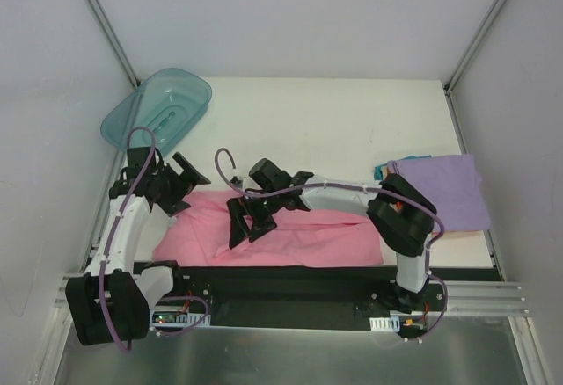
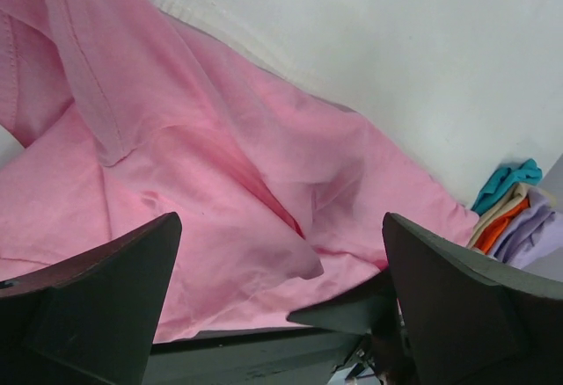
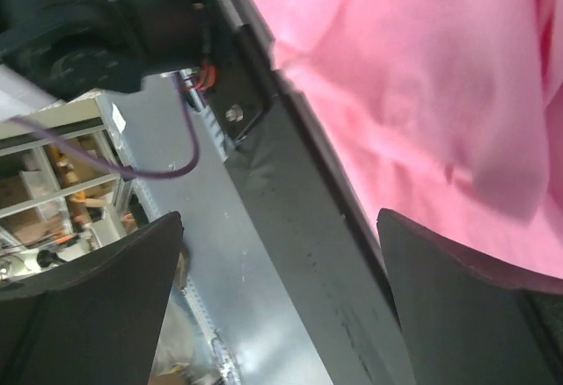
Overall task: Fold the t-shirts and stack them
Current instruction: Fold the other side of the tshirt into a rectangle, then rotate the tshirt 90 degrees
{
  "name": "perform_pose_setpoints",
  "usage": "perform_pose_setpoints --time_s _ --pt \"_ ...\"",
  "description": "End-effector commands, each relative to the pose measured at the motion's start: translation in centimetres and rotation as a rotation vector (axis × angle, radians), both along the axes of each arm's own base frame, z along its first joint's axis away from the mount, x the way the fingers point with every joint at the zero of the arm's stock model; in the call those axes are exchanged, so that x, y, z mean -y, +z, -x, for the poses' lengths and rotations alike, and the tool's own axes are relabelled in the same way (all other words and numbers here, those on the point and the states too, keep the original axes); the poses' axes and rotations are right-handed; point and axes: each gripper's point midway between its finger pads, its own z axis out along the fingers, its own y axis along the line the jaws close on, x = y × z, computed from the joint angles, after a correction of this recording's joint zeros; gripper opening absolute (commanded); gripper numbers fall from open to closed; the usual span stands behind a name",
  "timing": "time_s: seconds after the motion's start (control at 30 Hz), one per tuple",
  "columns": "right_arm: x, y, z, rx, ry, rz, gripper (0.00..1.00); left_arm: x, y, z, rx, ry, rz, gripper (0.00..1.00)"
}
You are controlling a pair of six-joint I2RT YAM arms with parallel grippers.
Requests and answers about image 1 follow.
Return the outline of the pink t shirt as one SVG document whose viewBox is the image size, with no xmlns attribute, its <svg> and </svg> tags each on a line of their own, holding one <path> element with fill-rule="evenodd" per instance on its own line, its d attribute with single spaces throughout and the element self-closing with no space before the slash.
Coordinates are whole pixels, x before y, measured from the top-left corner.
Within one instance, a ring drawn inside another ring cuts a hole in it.
<svg viewBox="0 0 563 385">
<path fill-rule="evenodd" d="M 229 248 L 228 191 L 192 192 L 190 208 L 177 216 L 152 252 L 154 261 L 181 266 L 313 268 L 378 266 L 384 262 L 380 239 L 365 217 L 330 210 L 281 210 L 278 227 L 254 243 Z"/>
</svg>

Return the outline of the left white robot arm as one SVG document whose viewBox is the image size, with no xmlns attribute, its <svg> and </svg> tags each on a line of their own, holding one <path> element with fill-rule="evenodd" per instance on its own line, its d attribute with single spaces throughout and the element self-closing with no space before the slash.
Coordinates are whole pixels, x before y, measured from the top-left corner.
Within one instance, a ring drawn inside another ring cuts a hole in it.
<svg viewBox="0 0 563 385">
<path fill-rule="evenodd" d="M 84 273 L 65 287 L 84 346 L 114 343 L 129 352 L 132 342 L 145 338 L 151 328 L 175 335 L 210 316 L 209 299 L 195 294 L 176 262 L 150 263 L 134 274 L 136 250 L 152 209 L 173 217 L 188 209 L 186 195 L 209 182 L 180 153 L 172 158 L 180 172 L 152 147 L 127 151 L 127 165 L 109 190 L 109 220 L 99 248 Z"/>
</svg>

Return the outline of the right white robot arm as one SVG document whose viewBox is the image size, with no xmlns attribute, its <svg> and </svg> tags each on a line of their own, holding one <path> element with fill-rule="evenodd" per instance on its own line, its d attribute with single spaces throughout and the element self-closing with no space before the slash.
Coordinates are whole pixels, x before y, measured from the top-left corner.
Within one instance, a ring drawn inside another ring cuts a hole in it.
<svg viewBox="0 0 563 385">
<path fill-rule="evenodd" d="M 365 217 L 384 243 L 395 252 L 394 282 L 376 293 L 388 309 L 409 314 L 428 298 L 428 245 L 437 223 L 437 210 L 399 174 L 373 184 L 339 183 L 308 171 L 289 175 L 267 158 L 249 172 L 258 190 L 227 202 L 229 247 L 253 243 L 277 228 L 282 209 L 304 212 L 332 210 Z"/>
</svg>

